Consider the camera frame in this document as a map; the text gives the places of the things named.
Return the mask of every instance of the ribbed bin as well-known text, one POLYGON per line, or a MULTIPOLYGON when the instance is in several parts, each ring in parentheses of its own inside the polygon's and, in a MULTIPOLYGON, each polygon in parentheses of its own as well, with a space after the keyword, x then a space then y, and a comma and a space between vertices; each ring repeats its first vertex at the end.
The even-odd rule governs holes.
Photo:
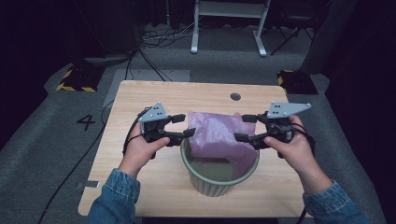
POLYGON ((260 158, 260 156, 257 157, 242 177, 233 179, 233 167, 226 160, 193 158, 190 155, 191 148, 188 140, 182 142, 180 152, 189 170, 192 185, 198 192, 209 197, 222 196, 236 184, 248 179, 256 170, 260 158))

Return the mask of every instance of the white stand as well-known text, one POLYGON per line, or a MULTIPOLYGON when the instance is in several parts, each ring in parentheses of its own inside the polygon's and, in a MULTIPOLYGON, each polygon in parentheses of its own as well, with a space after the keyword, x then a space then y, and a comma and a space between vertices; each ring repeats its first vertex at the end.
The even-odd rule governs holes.
POLYGON ((259 30, 253 31, 257 48, 262 57, 267 56, 262 39, 262 27, 267 17, 268 8, 271 0, 265 0, 264 4, 246 4, 246 3, 227 3, 227 2, 206 2, 195 0, 194 12, 194 32, 192 34, 191 53, 198 52, 198 22, 199 16, 224 16, 224 17, 244 17, 260 18, 259 30))

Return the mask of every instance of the person's left hand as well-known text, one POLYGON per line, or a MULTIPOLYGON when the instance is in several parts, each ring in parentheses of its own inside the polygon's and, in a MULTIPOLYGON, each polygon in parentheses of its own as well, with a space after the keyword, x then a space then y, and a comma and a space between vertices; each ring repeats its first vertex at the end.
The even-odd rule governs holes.
MULTIPOLYGON (((140 123, 137 122, 129 137, 132 138, 139 134, 141 134, 141 127, 140 123)), ((168 137, 161 138, 152 143, 147 143, 143 136, 132 139, 128 144, 119 170, 136 178, 140 169, 149 162, 152 154, 165 147, 169 141, 170 139, 168 137)))

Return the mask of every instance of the purple plastic bag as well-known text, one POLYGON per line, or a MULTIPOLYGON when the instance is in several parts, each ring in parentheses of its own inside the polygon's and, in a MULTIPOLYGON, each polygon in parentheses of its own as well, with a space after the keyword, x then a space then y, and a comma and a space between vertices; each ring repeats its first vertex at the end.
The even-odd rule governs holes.
POLYGON ((256 124, 245 123, 242 117, 189 112, 189 128, 195 128, 190 138, 191 156, 220 158, 233 166, 233 177, 243 176, 258 157, 258 151, 249 143, 237 142, 234 133, 254 135, 256 124))

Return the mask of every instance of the denim jacket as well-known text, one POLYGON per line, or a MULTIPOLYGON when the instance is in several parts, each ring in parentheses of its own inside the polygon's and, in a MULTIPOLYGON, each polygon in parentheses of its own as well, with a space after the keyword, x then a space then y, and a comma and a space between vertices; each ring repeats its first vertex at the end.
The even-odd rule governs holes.
MULTIPOLYGON (((139 181, 114 169, 102 187, 102 195, 93 202, 86 223, 133 223, 139 192, 139 181)), ((318 223, 369 223, 335 181, 322 192, 304 194, 303 200, 306 212, 318 223)))

